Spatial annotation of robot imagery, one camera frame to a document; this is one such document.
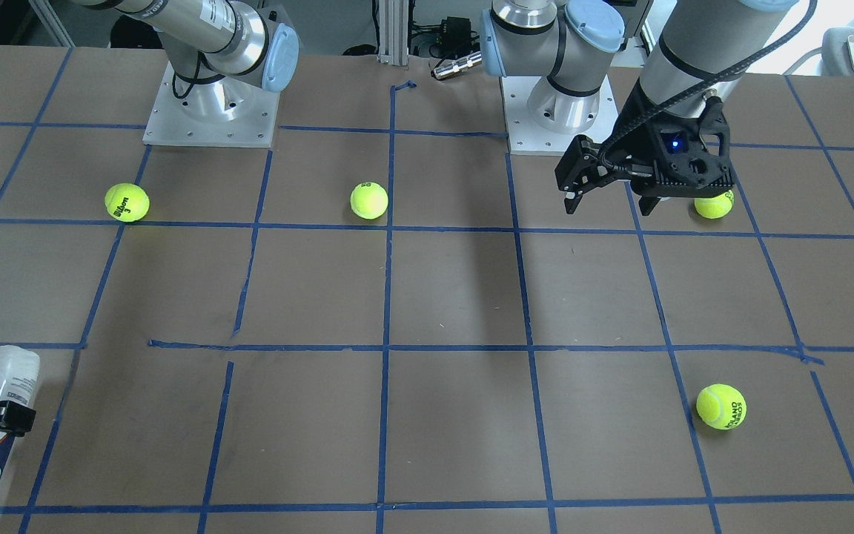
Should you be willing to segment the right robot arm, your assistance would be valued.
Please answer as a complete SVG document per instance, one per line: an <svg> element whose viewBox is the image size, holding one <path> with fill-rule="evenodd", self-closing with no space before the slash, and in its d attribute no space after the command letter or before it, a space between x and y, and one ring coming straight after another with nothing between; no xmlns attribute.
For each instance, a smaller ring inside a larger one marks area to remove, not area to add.
<svg viewBox="0 0 854 534"><path fill-rule="evenodd" d="M294 77L299 37L288 24L240 1L85 1L159 34L171 67L172 104L200 124L255 118ZM555 176L573 214L586 193L629 180L643 215L664 197L704 197L735 186L729 161L728 95L750 65L803 30L817 2L791 30L770 35L792 1L681 1L668 18L623 113L607 138L586 132L600 117L600 92L628 39L606 1L494 1L481 15L478 45L440 59L434 80L478 65L501 79L533 81L526 111L536 128L572 139Z"/></svg>

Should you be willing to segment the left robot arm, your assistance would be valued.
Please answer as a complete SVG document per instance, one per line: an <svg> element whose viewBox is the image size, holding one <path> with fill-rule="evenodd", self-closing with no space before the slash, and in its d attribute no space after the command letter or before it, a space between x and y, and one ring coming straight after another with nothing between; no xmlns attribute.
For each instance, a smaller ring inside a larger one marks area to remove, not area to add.
<svg viewBox="0 0 854 534"><path fill-rule="evenodd" d="M161 30L200 53L208 70L281 91L297 61L294 30L236 1L85 1ZM586 193L627 180L650 215L664 197L709 199L732 191L724 97L748 67L742 45L723 37L741 4L692 1L675 11L607 138L577 135L555 169L573 214ZM491 76L538 76L546 121L589 101L623 38L623 19L603 1L494 1L483 14L480 53Z"/></svg>

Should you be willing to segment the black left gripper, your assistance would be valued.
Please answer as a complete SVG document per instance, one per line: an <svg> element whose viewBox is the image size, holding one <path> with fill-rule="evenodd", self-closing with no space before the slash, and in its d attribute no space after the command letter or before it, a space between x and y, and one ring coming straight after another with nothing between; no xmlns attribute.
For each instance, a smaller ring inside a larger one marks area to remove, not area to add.
<svg viewBox="0 0 854 534"><path fill-rule="evenodd" d="M638 126L623 139L624 155L632 169L647 173L631 177L638 213L649 217L672 197L717 197L736 185L731 162L729 125L722 100L708 100L699 117L679 117L666 111ZM565 194L566 213L573 215L584 194L626 179L599 162L600 143L576 135L555 167L557 189Z"/></svg>

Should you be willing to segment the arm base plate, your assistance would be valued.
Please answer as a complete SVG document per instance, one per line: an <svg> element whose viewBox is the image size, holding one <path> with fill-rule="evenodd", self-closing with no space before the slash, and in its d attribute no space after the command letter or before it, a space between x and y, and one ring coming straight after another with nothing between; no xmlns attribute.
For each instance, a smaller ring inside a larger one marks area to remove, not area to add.
<svg viewBox="0 0 854 534"><path fill-rule="evenodd" d="M601 143L619 117L608 77L582 98L560 93L538 76L504 77L500 86L512 155L560 156L579 134Z"/></svg>
<svg viewBox="0 0 854 534"><path fill-rule="evenodd" d="M280 94L224 78L187 84L166 64L145 126L146 145L170 148L271 148Z"/></svg>

